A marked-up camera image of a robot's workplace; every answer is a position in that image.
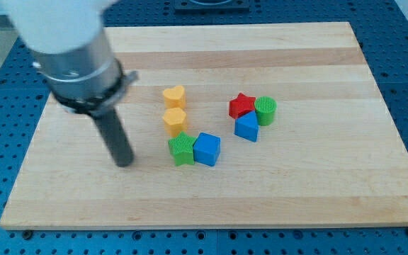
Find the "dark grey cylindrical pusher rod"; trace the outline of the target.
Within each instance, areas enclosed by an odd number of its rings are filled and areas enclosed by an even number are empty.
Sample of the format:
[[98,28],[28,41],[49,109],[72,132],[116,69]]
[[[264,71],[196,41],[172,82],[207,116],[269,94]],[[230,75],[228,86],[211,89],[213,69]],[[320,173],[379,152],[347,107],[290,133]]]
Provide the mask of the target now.
[[92,119],[115,165],[131,165],[134,160],[133,150],[116,110],[112,108],[103,114],[92,116]]

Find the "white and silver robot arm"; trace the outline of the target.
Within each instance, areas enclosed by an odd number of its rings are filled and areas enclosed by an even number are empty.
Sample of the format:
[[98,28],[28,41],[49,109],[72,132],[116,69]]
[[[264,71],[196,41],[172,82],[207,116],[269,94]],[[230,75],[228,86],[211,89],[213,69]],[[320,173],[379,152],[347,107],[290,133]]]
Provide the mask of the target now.
[[1,0],[52,95],[69,112],[92,118],[114,163],[124,167],[134,153],[115,106],[137,72],[123,71],[105,33],[102,15],[114,3]]

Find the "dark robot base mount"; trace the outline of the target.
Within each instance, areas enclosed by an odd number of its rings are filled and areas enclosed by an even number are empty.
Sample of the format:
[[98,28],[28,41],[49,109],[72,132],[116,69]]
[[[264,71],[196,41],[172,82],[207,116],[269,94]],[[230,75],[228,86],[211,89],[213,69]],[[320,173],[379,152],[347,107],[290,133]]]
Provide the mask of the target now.
[[176,12],[248,11],[251,0],[173,0]]

